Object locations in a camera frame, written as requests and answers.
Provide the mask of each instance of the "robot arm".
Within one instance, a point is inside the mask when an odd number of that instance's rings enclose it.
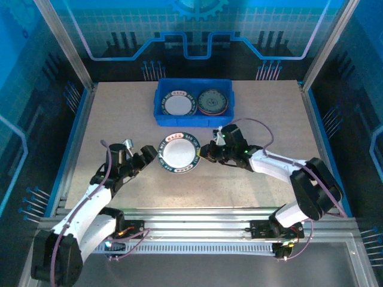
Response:
[[[59,285],[72,286],[78,279],[83,263],[95,247],[105,238],[125,238],[127,222],[124,214],[118,209],[105,207],[124,184],[125,178],[134,178],[157,156],[152,146],[141,148],[142,154],[131,152],[132,142],[110,145],[111,163],[108,157],[94,177],[77,205],[51,231],[41,230],[35,237],[32,255],[31,277],[37,280],[50,281],[50,263],[54,245],[59,234],[65,230],[56,257],[54,280]],[[106,169],[111,165],[109,177],[92,198],[90,195],[105,179]]]
[[[248,145],[235,124],[214,130],[214,137],[214,141],[200,149],[200,157],[229,166],[232,165],[227,162],[234,161],[236,167],[250,172],[265,173],[293,187],[296,201],[281,207],[270,217],[280,229],[290,228],[308,218],[319,220],[334,206],[307,169],[318,177],[335,200],[342,199],[341,188],[323,161],[318,158],[305,161],[266,153],[260,146]]]

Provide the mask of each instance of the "purple cable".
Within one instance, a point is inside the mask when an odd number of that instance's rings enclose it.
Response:
[[[310,221],[311,221],[311,231],[310,231],[310,235],[309,235],[309,238],[307,239],[306,244],[304,245],[304,247],[302,248],[301,251],[299,251],[297,254],[295,254],[295,255],[293,255],[293,256],[290,256],[290,257],[286,258],[285,261],[288,261],[288,260],[291,260],[291,259],[293,259],[293,258],[295,258],[295,257],[298,257],[300,254],[302,254],[303,251],[305,251],[305,249],[307,248],[307,246],[309,246],[310,241],[311,241],[311,239],[312,239],[312,235],[313,235],[313,233],[314,233],[314,221],[313,221],[312,219],[310,219]]]
[[[324,183],[319,179],[319,177],[316,176],[316,174],[311,169],[309,169],[308,167],[306,167],[306,166],[304,166],[304,165],[302,165],[300,163],[296,163],[296,162],[294,162],[292,160],[288,160],[286,158],[277,157],[275,155],[267,154],[266,148],[269,147],[274,142],[274,134],[273,134],[272,130],[265,123],[262,123],[261,121],[255,120],[253,118],[239,118],[238,120],[232,121],[231,124],[236,123],[237,121],[241,121],[241,120],[255,121],[255,122],[260,123],[261,125],[263,125],[265,128],[267,128],[267,130],[269,131],[269,133],[271,135],[271,141],[269,143],[267,143],[263,147],[263,154],[265,156],[267,156],[267,157],[270,157],[270,158],[274,159],[274,160],[279,160],[281,162],[292,164],[292,165],[295,165],[297,167],[300,167],[301,169],[304,169],[307,173],[309,173],[317,181],[319,186],[323,189],[323,191],[326,193],[326,195],[329,197],[329,199],[332,201],[332,203],[336,206],[336,208],[339,209],[339,211],[342,214],[342,216],[344,218],[347,217],[346,212],[343,210],[343,208],[341,208],[340,204],[336,201],[334,196],[330,193],[329,189],[324,185]]]
[[[323,189],[323,191],[326,193],[326,195],[329,197],[329,199],[332,201],[332,203],[338,208],[339,212],[341,213],[341,215],[336,215],[334,213],[330,213],[330,215],[333,215],[333,216],[337,216],[337,217],[343,217],[343,218],[346,218],[347,217],[347,214],[345,213],[345,211],[343,210],[343,208],[341,208],[340,204],[336,201],[336,199],[333,197],[333,195],[330,193],[329,189],[324,185],[324,183],[319,179],[319,177],[316,176],[316,174],[311,170],[309,169],[308,167],[300,164],[300,163],[296,163],[294,161],[291,161],[291,160],[288,160],[286,158],[282,158],[282,157],[277,157],[275,155],[269,155],[267,154],[266,152],[266,148],[269,147],[273,142],[274,142],[274,134],[272,132],[272,130],[263,122],[259,121],[259,120],[256,120],[254,118],[239,118],[238,120],[235,120],[235,121],[232,121],[230,124],[233,124],[233,123],[236,123],[237,121],[241,121],[241,120],[248,120],[248,121],[255,121],[261,125],[263,125],[265,128],[267,128],[267,130],[269,131],[270,135],[271,135],[271,141],[269,143],[267,143],[264,147],[263,147],[263,154],[267,157],[270,157],[270,158],[273,158],[274,160],[279,160],[281,162],[284,162],[284,163],[288,163],[288,164],[292,164],[292,165],[295,165],[297,167],[300,167],[301,169],[304,169],[307,173],[309,173],[316,181],[317,183],[319,184],[319,186]],[[300,255],[306,248],[307,246],[310,244],[310,241],[311,241],[311,237],[314,233],[314,222],[312,219],[310,219],[311,221],[311,232],[310,232],[310,236],[305,244],[305,246],[303,247],[303,249],[301,251],[299,251],[297,254],[291,256],[291,257],[288,257],[286,260],[290,260],[290,259],[293,259],[295,257],[297,257],[298,255]]]
[[[127,257],[128,255],[130,255],[145,240],[145,238],[149,235],[150,228],[147,228],[145,230],[137,232],[136,234],[134,234],[132,236],[129,236],[127,238],[109,240],[110,242],[126,242],[127,240],[132,239],[132,238],[136,238],[137,236],[140,236],[140,235],[144,234],[145,232],[146,232],[146,234],[141,238],[141,240],[131,250],[128,251],[128,253],[120,255],[120,256],[115,256],[115,257],[110,256],[109,260],[110,261],[111,260],[116,260],[117,261],[117,260],[123,259],[123,258]]]
[[[107,154],[108,154],[108,161],[109,163],[112,162],[112,154],[111,154],[111,151],[110,151],[110,147],[109,145],[104,141],[104,140],[101,140],[101,144],[107,148]],[[52,259],[50,261],[50,285],[51,287],[56,287],[56,282],[54,281],[54,270],[55,270],[55,266],[56,266],[56,257],[57,257],[57,252],[59,250],[59,245],[60,245],[60,242],[62,240],[62,237],[64,236],[64,233],[65,231],[69,228],[69,225],[70,223],[72,222],[74,216],[77,214],[77,212],[84,206],[84,204],[90,199],[92,198],[96,193],[98,193],[98,191],[101,189],[101,187],[104,185],[105,181],[107,181],[108,177],[109,177],[109,174],[110,174],[110,170],[112,168],[112,165],[109,164],[108,165],[108,170],[105,174],[105,177],[104,179],[102,180],[102,182],[96,187],[96,189],[94,191],[92,191],[88,197],[86,197],[83,201],[80,202],[80,204],[76,207],[76,209],[73,211],[73,213],[71,214],[71,216],[68,218],[66,224],[64,225],[64,227],[62,228],[62,231],[60,232],[59,234],[59,237],[57,238],[56,240],[56,243],[54,244],[54,248],[53,248],[53,252],[52,252]]]

